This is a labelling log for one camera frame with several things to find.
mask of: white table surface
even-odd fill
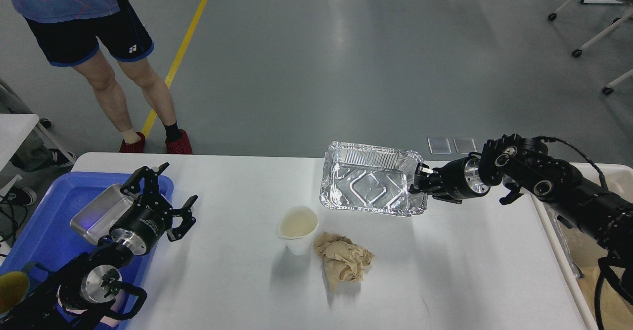
[[[36,114],[0,114],[0,169],[38,124]]]
[[[323,159],[88,153],[73,171],[165,161],[174,207],[199,195],[198,221],[158,242],[128,330],[585,329],[529,197],[500,206],[500,187],[461,206],[429,199],[407,219],[321,206]],[[375,253],[362,283],[328,294],[314,252],[285,249],[276,227],[297,205],[317,213],[319,232]]]

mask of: gray fabric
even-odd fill
[[[0,80],[0,113],[30,114],[29,107],[12,91],[6,82]],[[35,131],[31,131],[18,150],[11,157],[11,163],[25,172],[33,172],[50,165],[52,154]]]

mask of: yellow object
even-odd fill
[[[29,278],[23,272],[14,271],[0,276],[0,314],[20,303],[27,291]]]
[[[182,40],[181,47],[178,48],[178,52],[176,53],[176,58],[172,62],[171,68],[169,68],[169,73],[167,73],[167,78],[165,78],[165,84],[167,87],[172,86],[172,81],[174,80],[174,76],[178,71],[178,67],[181,66],[182,58],[187,51],[187,47],[189,46],[189,42],[191,41],[191,37],[193,37],[194,32],[196,31],[197,23],[200,21],[200,17],[202,16],[202,12],[204,11],[204,6],[206,6],[206,2],[208,0],[200,0],[198,4],[198,8],[196,10],[196,14],[194,14],[194,18],[189,24],[189,28],[187,29],[187,33],[185,34],[185,38]],[[149,137],[149,131],[152,129],[154,125],[154,121],[156,121],[156,111],[153,109],[149,112],[147,116],[147,120],[145,120],[145,125],[143,125],[143,129],[141,132],[145,135],[145,138]]]
[[[315,252],[323,258],[323,268],[331,292],[341,281],[360,282],[373,253],[338,234],[322,233],[314,242]]]

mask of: concrete floor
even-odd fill
[[[161,76],[200,0],[131,0],[156,41]],[[633,165],[631,23],[570,53],[622,6],[564,0],[209,0],[172,84],[198,154],[319,157],[332,141],[432,155],[429,136],[558,136],[595,161]],[[70,68],[50,66],[0,0],[0,74],[77,154],[116,151],[120,135]],[[133,122],[149,107],[117,70]],[[146,152],[164,152],[156,123]],[[571,150],[552,154],[580,161]]]

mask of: blue tray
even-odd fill
[[[56,271],[80,253],[90,253],[95,246],[70,228],[70,219],[106,188],[112,184],[125,183],[129,177],[129,174],[70,172],[57,178],[0,266],[0,274],[18,271],[31,261]],[[158,184],[160,193],[171,201],[174,191],[172,180],[160,175]],[[124,281],[134,280],[134,285],[140,286],[153,254],[151,251],[145,256],[134,256],[128,266],[120,269]],[[132,304],[127,304],[126,296],[122,308],[127,312],[131,307]],[[123,330],[126,324],[123,321],[114,329]],[[95,329],[113,328],[99,324]]]

